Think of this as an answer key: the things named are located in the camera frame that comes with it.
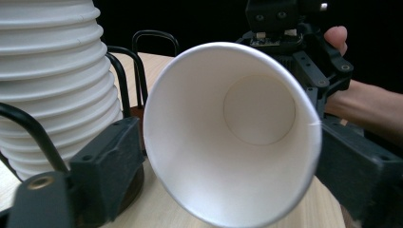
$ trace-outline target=person's arm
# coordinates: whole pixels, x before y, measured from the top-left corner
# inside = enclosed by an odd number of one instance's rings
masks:
[[[347,50],[347,29],[344,27],[330,28],[324,37],[341,54]],[[403,148],[403,94],[352,80],[347,90],[328,98],[325,112]]]

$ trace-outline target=finger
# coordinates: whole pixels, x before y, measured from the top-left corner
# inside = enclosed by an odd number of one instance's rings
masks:
[[[323,34],[325,40],[333,47],[337,48],[341,55],[344,55],[347,51],[347,29],[343,26],[329,28]]]

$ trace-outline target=wooden table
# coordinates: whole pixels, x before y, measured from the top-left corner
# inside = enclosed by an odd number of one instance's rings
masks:
[[[131,106],[136,104],[133,62],[130,58],[115,54],[125,67]],[[151,88],[163,67],[172,58],[140,54],[145,68],[148,88]],[[114,222],[103,227],[213,227],[194,218],[181,208],[164,190],[156,178],[148,160],[144,162],[145,181],[141,195]],[[0,162],[0,211],[12,204],[14,191],[19,184],[11,172]],[[340,205],[329,190],[317,178],[299,205],[285,218],[270,228],[345,228]]]

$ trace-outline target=stacked paper cups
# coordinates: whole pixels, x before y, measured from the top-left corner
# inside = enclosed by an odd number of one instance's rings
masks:
[[[122,118],[91,0],[0,0],[0,102],[28,112],[66,164]],[[29,133],[0,117],[0,151],[25,180],[53,170]]]

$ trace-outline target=table surface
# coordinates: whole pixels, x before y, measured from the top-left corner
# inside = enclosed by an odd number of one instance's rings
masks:
[[[125,67],[131,106],[136,104],[133,62],[115,54]],[[140,53],[148,89],[172,57]],[[187,213],[164,190],[148,160],[144,162],[144,188],[141,195],[119,217],[103,227],[214,227]],[[12,206],[15,189],[20,183],[0,162],[0,211]],[[345,228],[340,205],[329,190],[314,177],[306,195],[286,217],[270,228]]]

